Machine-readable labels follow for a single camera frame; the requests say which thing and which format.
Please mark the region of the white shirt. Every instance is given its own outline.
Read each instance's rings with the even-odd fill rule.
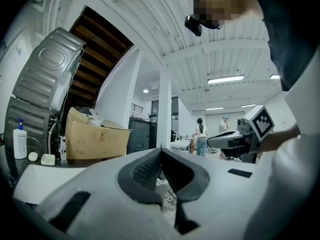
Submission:
[[[222,120],[219,123],[219,133],[222,133],[228,129],[227,124]]]
[[[207,134],[206,134],[206,132],[207,132],[207,127],[203,126],[203,133],[201,133],[201,131],[200,131],[200,129],[199,129],[199,126],[198,126],[198,128],[195,129],[195,130],[196,130],[196,133],[198,134],[198,138],[200,138],[200,137],[207,137]]]

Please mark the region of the white bottle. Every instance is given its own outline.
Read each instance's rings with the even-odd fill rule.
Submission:
[[[17,118],[20,121],[18,129],[13,130],[13,147],[14,158],[24,159],[27,157],[27,132],[24,130],[21,118]]]

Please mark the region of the cardboard box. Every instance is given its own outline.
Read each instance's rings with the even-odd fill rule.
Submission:
[[[101,127],[70,109],[66,121],[66,156],[70,160],[120,157],[126,154],[130,130],[104,120]]]

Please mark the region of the black velcro strap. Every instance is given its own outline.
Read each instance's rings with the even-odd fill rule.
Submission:
[[[66,203],[61,212],[55,218],[51,219],[49,223],[62,232],[66,232],[81,208],[89,199],[90,195],[90,193],[85,191],[77,192]]]
[[[242,176],[242,177],[246,177],[246,178],[250,178],[252,175],[252,172],[237,170],[237,169],[230,169],[228,171],[228,173],[235,174],[235,175]]]

